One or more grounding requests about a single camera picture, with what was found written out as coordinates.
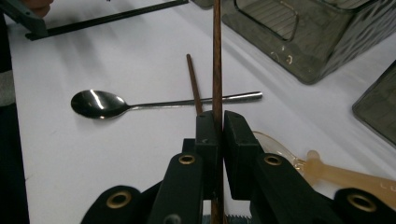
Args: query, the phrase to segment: white tabletop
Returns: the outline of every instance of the white tabletop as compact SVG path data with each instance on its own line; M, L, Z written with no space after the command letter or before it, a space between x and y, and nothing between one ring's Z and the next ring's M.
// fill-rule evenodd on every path
M50 28L138 4L58 0L46 23ZM32 224L79 223L106 189L143 191L163 179L183 139L195 136L194 107L92 120L76 114L70 100L89 89L114 92L131 105L192 99L188 53L201 96L211 97L211 9L189 3L37 41L26 39L18 24L8 27ZM306 86L223 25L223 94L264 95L258 103L223 109L243 115L252 130L271 135L300 158L315 149L327 164L396 179L396 149L351 110L396 59L395 43L396 34ZM315 188L331 198L336 191L325 182ZM248 203L227 196L226 213L248 215Z

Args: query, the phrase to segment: spoon bowl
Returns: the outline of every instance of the spoon bowl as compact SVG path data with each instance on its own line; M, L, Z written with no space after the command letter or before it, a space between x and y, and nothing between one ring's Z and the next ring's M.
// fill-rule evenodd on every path
M248 103L259 101L262 93L259 91L224 96L224 104ZM203 105L212 104L211 98L202 99ZM124 114L129 110L153 108L177 108L194 105L194 100L163 102L143 105L127 105L119 96L106 91L81 91L71 100L73 110L89 119L110 119Z

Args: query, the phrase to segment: transparent ladle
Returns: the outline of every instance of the transparent ladle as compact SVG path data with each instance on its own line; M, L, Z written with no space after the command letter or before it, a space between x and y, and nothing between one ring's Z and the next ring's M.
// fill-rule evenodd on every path
M396 208L396 181L365 175L335 166L324 164L315 150L310 150L306 161L294 156L274 138L260 132L253 132L264 152L274 153L286 158L304 179L313 186L318 179L330 181L342 188L362 189L373 194L388 206Z

